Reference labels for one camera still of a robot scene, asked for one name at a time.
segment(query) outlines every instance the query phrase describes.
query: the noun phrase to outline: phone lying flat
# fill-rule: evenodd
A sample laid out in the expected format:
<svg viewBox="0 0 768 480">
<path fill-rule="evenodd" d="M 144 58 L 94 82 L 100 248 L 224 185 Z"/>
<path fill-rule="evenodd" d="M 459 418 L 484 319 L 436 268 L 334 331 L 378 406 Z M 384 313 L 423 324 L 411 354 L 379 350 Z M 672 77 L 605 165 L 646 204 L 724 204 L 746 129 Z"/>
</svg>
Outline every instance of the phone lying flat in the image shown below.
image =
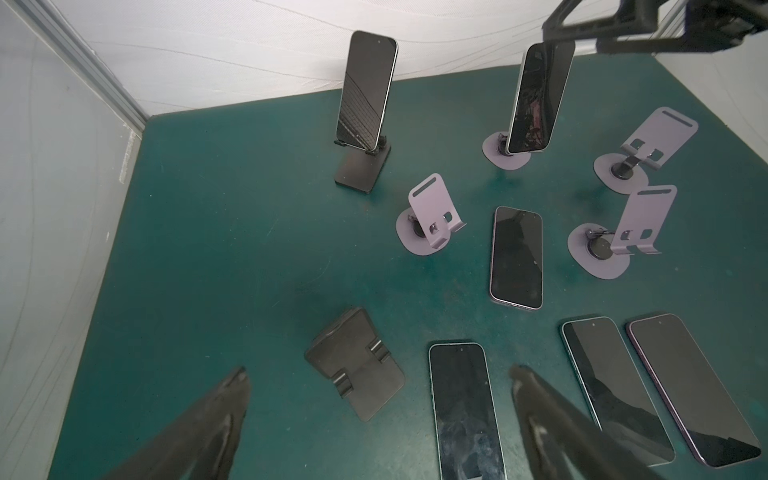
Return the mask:
<svg viewBox="0 0 768 480">
<path fill-rule="evenodd" d="M 718 468 L 760 456 L 760 442 L 679 317 L 635 320 L 627 334 L 699 462 Z"/>
<path fill-rule="evenodd" d="M 499 207 L 493 220 L 491 298 L 506 305 L 541 308 L 541 216 L 517 208 Z"/>
<path fill-rule="evenodd" d="M 645 465 L 672 462 L 672 442 L 613 320 L 572 320 L 561 333 L 600 429 Z"/>
<path fill-rule="evenodd" d="M 485 352 L 477 343 L 429 348 L 440 478 L 504 480 L 502 444 L 488 380 Z"/>
</svg>

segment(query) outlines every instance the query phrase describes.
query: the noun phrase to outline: phone on stand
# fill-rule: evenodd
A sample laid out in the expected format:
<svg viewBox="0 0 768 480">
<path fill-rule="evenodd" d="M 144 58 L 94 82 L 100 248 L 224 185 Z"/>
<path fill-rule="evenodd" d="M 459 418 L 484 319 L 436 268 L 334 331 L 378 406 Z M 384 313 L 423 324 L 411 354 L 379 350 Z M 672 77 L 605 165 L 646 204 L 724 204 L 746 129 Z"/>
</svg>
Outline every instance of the phone on stand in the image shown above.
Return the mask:
<svg viewBox="0 0 768 480">
<path fill-rule="evenodd" d="M 525 52 L 506 154 L 541 151 L 549 145 L 576 50 L 574 41 L 531 45 Z"/>
<path fill-rule="evenodd" d="M 394 38 L 367 31 L 352 33 L 336 125 L 338 142 L 376 151 L 396 59 Z"/>
</svg>

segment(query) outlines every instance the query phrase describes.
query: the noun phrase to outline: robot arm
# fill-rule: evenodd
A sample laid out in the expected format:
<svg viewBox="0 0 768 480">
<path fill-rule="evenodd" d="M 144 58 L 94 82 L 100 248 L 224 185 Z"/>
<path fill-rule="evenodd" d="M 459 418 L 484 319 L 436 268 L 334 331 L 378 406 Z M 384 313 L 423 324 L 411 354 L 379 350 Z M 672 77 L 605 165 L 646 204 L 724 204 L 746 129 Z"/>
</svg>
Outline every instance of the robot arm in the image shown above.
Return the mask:
<svg viewBox="0 0 768 480">
<path fill-rule="evenodd" d="M 768 0 L 689 0 L 681 37 L 619 41 L 656 31 L 658 9 L 667 0 L 621 0 L 610 17 L 563 25 L 581 1 L 561 2 L 542 26 L 545 41 L 596 38 L 598 53 L 712 52 L 768 29 Z"/>
</svg>

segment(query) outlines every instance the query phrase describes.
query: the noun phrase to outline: teal mat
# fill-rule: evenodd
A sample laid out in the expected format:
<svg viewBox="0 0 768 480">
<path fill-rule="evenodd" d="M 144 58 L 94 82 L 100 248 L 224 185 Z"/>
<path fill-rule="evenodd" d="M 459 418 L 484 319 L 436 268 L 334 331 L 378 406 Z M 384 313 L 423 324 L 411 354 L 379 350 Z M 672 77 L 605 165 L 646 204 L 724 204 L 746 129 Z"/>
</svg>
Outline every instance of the teal mat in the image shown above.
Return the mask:
<svg viewBox="0 0 768 480">
<path fill-rule="evenodd" d="M 574 61 L 549 148 L 504 172 L 481 145 L 508 126 L 517 77 L 508 67 L 393 84 L 383 132 L 392 153 L 369 196 L 333 183 L 344 155 L 333 144 L 339 91 L 153 118 L 50 478 L 100 477 L 245 365 L 253 392 L 231 478 L 437 479 L 427 347 L 441 339 L 485 347 L 508 477 L 530 478 L 508 368 L 530 365 L 586 412 L 558 332 L 586 314 L 622 326 L 676 313 L 768 444 L 768 166 L 652 57 L 594 56 Z M 627 198 L 592 162 L 661 106 L 700 125 L 650 173 L 679 189 L 656 242 L 663 254 L 598 280 L 566 238 L 580 223 L 616 225 Z M 433 172 L 467 226 L 416 257 L 395 219 Z M 488 296 L 498 205 L 543 217 L 537 312 Z M 348 306 L 367 308 L 407 378 L 367 423 L 303 358 Z M 637 364 L 677 452 L 657 472 L 768 477 L 765 455 L 721 470 L 698 464 Z"/>
</svg>

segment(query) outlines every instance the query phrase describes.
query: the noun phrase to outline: smartphone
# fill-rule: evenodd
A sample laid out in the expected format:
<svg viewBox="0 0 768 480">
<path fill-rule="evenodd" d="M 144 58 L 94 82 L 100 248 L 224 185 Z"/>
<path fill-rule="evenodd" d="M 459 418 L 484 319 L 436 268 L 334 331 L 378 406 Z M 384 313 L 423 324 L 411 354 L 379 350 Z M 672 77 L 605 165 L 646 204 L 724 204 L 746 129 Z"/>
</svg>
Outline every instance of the smartphone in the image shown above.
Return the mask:
<svg viewBox="0 0 768 480">
<path fill-rule="evenodd" d="M 506 478 L 485 352 L 477 343 L 429 348 L 442 480 Z"/>
<path fill-rule="evenodd" d="M 627 333 L 699 462 L 717 468 L 760 456 L 760 442 L 680 318 L 635 320 Z"/>
<path fill-rule="evenodd" d="M 672 462 L 672 442 L 613 320 L 572 320 L 561 333 L 600 429 L 645 465 Z"/>
<path fill-rule="evenodd" d="M 493 220 L 491 298 L 505 305 L 541 308 L 541 216 L 499 207 Z"/>
<path fill-rule="evenodd" d="M 352 33 L 336 125 L 339 142 L 365 151 L 376 150 L 396 59 L 394 38 L 367 31 Z"/>
<path fill-rule="evenodd" d="M 531 45 L 520 65 L 506 154 L 541 151 L 549 145 L 576 50 L 574 41 Z"/>
</svg>

